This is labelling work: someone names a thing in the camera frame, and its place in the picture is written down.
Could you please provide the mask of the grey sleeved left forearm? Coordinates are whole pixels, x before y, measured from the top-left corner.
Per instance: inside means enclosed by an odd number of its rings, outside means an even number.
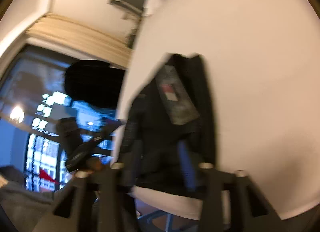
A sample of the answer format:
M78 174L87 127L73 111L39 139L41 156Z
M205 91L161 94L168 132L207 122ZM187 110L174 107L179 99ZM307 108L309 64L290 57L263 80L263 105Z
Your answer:
M1 166L1 206L18 231L33 231L63 189L36 192L24 187L24 175L13 165Z

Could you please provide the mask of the person's left hand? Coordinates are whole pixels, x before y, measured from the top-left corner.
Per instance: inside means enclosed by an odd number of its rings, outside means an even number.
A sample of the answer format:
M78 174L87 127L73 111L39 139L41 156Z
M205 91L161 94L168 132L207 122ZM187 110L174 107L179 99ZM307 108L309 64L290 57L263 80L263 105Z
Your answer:
M104 164L99 157L91 157L86 160L87 171L90 173L103 170Z

